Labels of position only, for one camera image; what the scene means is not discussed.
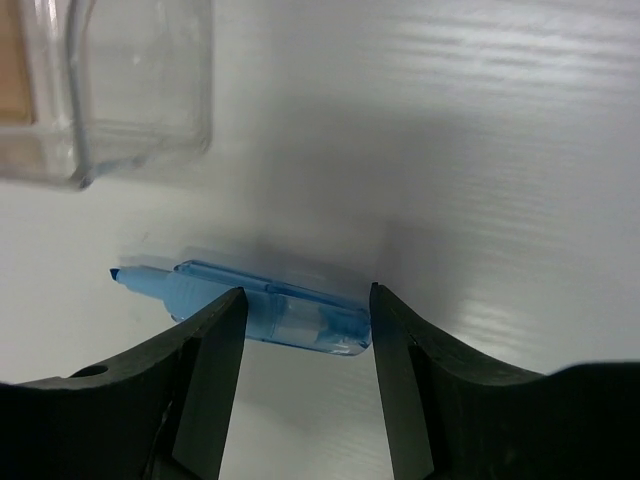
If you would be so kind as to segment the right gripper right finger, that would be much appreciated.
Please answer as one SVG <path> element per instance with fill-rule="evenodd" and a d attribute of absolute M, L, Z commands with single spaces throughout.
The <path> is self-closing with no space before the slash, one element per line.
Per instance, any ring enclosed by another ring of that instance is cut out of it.
<path fill-rule="evenodd" d="M 398 479 L 635 479 L 639 366 L 550 375 L 497 360 L 370 290 L 373 348 Z"/>

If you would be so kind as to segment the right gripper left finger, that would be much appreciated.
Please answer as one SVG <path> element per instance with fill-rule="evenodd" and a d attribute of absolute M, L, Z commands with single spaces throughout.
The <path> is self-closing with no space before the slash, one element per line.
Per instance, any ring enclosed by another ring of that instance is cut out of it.
<path fill-rule="evenodd" d="M 67 378 L 1 387 L 5 479 L 215 479 L 244 350 L 235 288 Z"/>

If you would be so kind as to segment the blue utility knife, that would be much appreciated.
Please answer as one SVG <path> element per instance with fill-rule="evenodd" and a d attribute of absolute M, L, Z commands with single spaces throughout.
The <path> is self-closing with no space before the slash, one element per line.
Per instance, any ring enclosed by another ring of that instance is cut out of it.
<path fill-rule="evenodd" d="M 358 355 L 371 344 L 368 308 L 345 298 L 196 260 L 171 270 L 122 266 L 110 274 L 128 290 L 162 301 L 177 323 L 242 288 L 250 340 L 339 356 Z"/>

